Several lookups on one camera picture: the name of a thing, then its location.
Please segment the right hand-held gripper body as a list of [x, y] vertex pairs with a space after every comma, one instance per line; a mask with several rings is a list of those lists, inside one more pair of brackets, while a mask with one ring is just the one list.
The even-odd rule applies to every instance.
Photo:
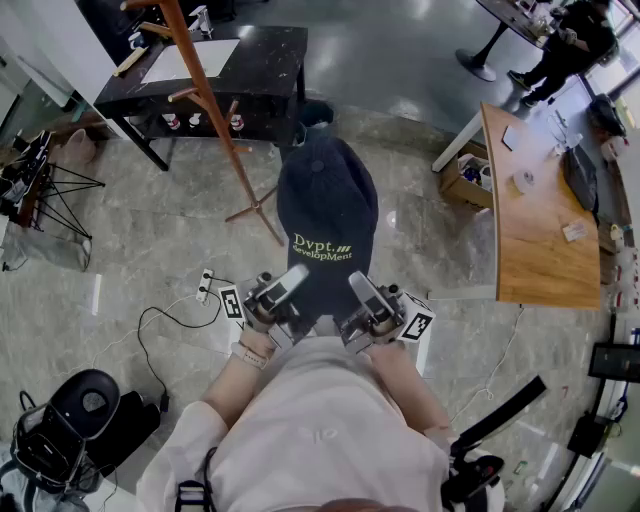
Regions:
[[388, 303], [388, 318], [374, 320], [359, 302], [359, 307], [340, 324], [346, 350], [357, 354], [374, 345], [401, 342], [420, 346], [426, 342], [435, 320], [435, 313], [426, 303], [395, 284], [376, 287]]

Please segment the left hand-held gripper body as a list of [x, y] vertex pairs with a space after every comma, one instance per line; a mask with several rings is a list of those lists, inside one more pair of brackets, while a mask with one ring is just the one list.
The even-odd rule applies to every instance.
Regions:
[[267, 287], [279, 277], [263, 272], [254, 281], [220, 287], [218, 296], [222, 312], [232, 325], [249, 326], [257, 332], [265, 333], [276, 349], [289, 350], [313, 328], [310, 319], [296, 305], [299, 289], [307, 279], [284, 302], [269, 303]]

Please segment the person's left hand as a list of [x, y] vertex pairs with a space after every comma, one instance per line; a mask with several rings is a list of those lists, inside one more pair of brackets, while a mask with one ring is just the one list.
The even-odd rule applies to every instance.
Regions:
[[242, 331], [239, 343], [266, 359], [270, 359], [276, 349], [275, 344], [267, 334], [257, 332], [249, 326], [246, 326]]

